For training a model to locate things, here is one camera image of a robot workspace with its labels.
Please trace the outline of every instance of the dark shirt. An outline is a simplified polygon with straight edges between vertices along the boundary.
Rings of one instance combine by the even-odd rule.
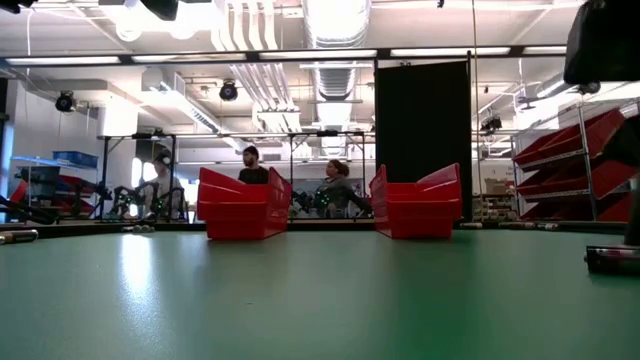
[[[269,183],[269,170],[262,166],[257,169],[242,169],[238,180],[249,185],[266,185]]]

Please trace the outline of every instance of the black curtain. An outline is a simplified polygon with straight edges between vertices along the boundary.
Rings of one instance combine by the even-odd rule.
[[[463,216],[471,208],[471,84],[468,62],[376,72],[376,166],[389,182],[416,182],[460,164]]]

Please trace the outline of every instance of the man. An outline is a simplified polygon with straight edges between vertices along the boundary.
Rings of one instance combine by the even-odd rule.
[[[171,188],[170,188],[170,182],[171,182],[171,171],[170,171],[170,167],[171,167],[171,154],[169,152],[161,152],[158,156],[156,156],[155,159],[153,159],[153,168],[156,171],[156,174],[158,175],[156,178],[152,179],[150,182],[155,182],[158,183],[158,197],[161,197],[162,195],[165,195],[166,193],[168,193]],[[173,188],[179,188],[182,189],[182,185],[180,185],[180,181],[178,180],[178,178],[174,177],[173,178]],[[151,201],[153,200],[153,189],[151,188],[151,186],[147,186],[144,188],[144,195],[145,195],[145,211],[148,213],[151,207]],[[178,217],[178,208],[180,206],[180,192],[175,191],[171,194],[172,196],[172,200],[171,200],[171,217],[172,218],[177,218]],[[168,206],[169,204],[169,198],[166,197],[164,199],[165,202],[165,207]]]
[[[242,152],[245,168],[240,171],[238,180],[250,185],[266,185],[269,183],[269,171],[258,165],[260,153],[255,146],[249,146]]]

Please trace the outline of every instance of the white wall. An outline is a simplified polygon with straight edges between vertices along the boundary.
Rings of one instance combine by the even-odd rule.
[[[85,114],[62,114],[52,101],[25,90],[22,82],[10,81],[7,111],[10,121],[4,138],[3,182],[13,181],[17,166],[23,161],[11,161],[12,156],[52,159],[53,151],[81,151],[99,156],[101,142],[96,139],[98,121]],[[98,173],[90,170],[67,170],[63,174],[95,181]],[[3,186],[2,195],[11,189]]]
[[[81,151],[98,156],[98,170],[68,170],[61,173],[78,176],[96,182],[102,178],[102,135],[130,135],[135,132],[138,112],[135,107],[109,103],[98,111],[98,119],[87,118],[76,112],[62,114],[55,109],[52,101],[27,92],[22,82],[10,81],[7,96],[7,123],[2,157],[2,195],[10,195],[7,185],[17,172],[17,166],[25,166],[23,161],[11,161],[12,156],[29,156],[51,159],[52,151]],[[135,156],[135,141],[123,141],[108,159],[107,186],[113,188],[131,183],[131,161]]]

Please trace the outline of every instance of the person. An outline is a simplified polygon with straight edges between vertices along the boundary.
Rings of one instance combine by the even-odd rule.
[[[156,171],[157,176],[150,180],[149,182],[158,183],[158,197],[167,194],[170,190],[170,182],[171,182],[171,153],[168,151],[162,151],[158,156],[153,159],[153,168]],[[180,185],[180,180],[177,177],[173,178],[173,188],[182,189],[182,185]],[[178,209],[180,206],[180,192],[174,191],[171,194],[171,216],[172,218],[176,218],[178,214]],[[144,200],[145,200],[145,211],[147,214],[151,208],[151,201],[153,200],[153,188],[151,186],[146,186],[144,188]],[[164,199],[165,207],[168,206],[169,199],[168,197]]]
[[[345,217],[345,209],[349,201],[353,202],[364,213],[371,213],[371,205],[358,197],[347,180],[349,167],[339,160],[330,160],[325,169],[327,178],[316,190],[317,198],[325,199],[326,216],[330,218]]]
[[[250,185],[266,185],[269,183],[269,170],[258,164],[260,153],[255,146],[249,146],[242,152],[245,168],[240,171],[238,180]]]

